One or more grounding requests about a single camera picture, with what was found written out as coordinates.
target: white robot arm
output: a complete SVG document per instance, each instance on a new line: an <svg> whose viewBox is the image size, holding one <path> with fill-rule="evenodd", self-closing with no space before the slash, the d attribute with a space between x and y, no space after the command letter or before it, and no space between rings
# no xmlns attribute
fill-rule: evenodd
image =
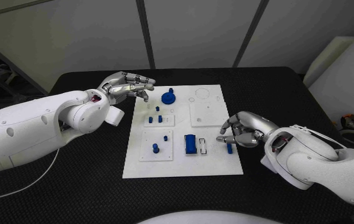
<svg viewBox="0 0 354 224"><path fill-rule="evenodd" d="M145 90L153 90L153 84L153 79L118 72L97 89L66 92L1 109L0 171L39 159L74 138L94 132L104 121L117 126L124 112L111 105L127 96L147 102ZM59 127L59 121L68 129Z"/></svg>
<svg viewBox="0 0 354 224"><path fill-rule="evenodd" d="M227 120L221 134L228 127L236 136L218 136L220 142L250 148L264 141L262 164L299 189L306 190L319 183L354 204L354 149L341 145L342 149L335 150L311 132L335 142L325 135L298 125L279 128L247 111Z"/></svg>

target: robotic hand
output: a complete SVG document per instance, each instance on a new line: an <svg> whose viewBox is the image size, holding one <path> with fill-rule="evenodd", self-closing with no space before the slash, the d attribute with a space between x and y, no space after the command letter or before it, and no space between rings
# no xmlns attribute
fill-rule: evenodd
<svg viewBox="0 0 354 224"><path fill-rule="evenodd" d="M306 190L316 182L354 204L354 149L306 127L279 128L247 111L231 116L221 127L221 134L228 127L236 136L218 136L217 141L249 148L263 141L266 155L262 164L299 189ZM342 149L335 150L311 132L340 144Z"/></svg>
<svg viewBox="0 0 354 224"><path fill-rule="evenodd" d="M147 102L146 89L152 91L153 84L153 79L117 72L97 89L71 91L1 109L0 171L39 159L74 138L92 133L104 121L118 126L124 112L111 105L127 96Z"/></svg>

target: black tablecloth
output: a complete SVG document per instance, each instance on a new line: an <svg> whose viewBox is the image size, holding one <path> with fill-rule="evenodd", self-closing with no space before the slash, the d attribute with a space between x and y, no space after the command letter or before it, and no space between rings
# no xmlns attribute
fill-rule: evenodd
<svg viewBox="0 0 354 224"><path fill-rule="evenodd" d="M279 126L299 124L334 139L340 135L296 73L289 68L130 71L156 85L220 84L233 115L241 110ZM114 71L64 74L51 94L97 88ZM329 223L354 214L354 206L319 184L295 188L260 164L263 146L238 147L244 175L121 179L134 98L117 105L118 127L103 124L61 149L42 180L0 198L0 223L134 223L185 210L225 210L283 223ZM25 187L45 172L55 153L0 172L0 194Z"/></svg>

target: black table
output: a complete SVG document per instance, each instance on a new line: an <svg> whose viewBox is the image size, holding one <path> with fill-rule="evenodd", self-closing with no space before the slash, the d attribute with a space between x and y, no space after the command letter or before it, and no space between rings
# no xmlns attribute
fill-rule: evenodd
<svg viewBox="0 0 354 224"><path fill-rule="evenodd" d="M97 88L114 72L66 73L51 94ZM220 84L230 115L251 111L279 126L308 126L341 141L289 68L130 72L155 78L156 85ZM263 146L238 147L244 175L121 179L134 98L117 107L126 112L118 127L104 123L94 133L77 138L61 149L42 180L0 198L1 223L134 223L185 210L234 211L283 223L329 223L354 214L354 206L319 184L302 191L272 173L260 164ZM25 187L42 175L53 155L0 172L0 194Z"/></svg>

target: blue block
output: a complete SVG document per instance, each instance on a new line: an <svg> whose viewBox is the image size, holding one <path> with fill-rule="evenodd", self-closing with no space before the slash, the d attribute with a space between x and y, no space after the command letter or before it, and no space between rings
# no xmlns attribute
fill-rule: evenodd
<svg viewBox="0 0 354 224"><path fill-rule="evenodd" d="M153 153L159 153L159 151L160 151L160 148L159 148L158 144L155 143L153 144Z"/></svg>
<svg viewBox="0 0 354 224"><path fill-rule="evenodd" d="M227 153L233 154L233 146L231 146L231 144L227 144Z"/></svg>
<svg viewBox="0 0 354 224"><path fill-rule="evenodd" d="M175 94L172 88L169 88L168 92L162 95L160 101L166 105L171 105L175 102Z"/></svg>
<svg viewBox="0 0 354 224"><path fill-rule="evenodd" d="M195 147L195 135L186 135L186 154L195 154L197 153L197 147Z"/></svg>

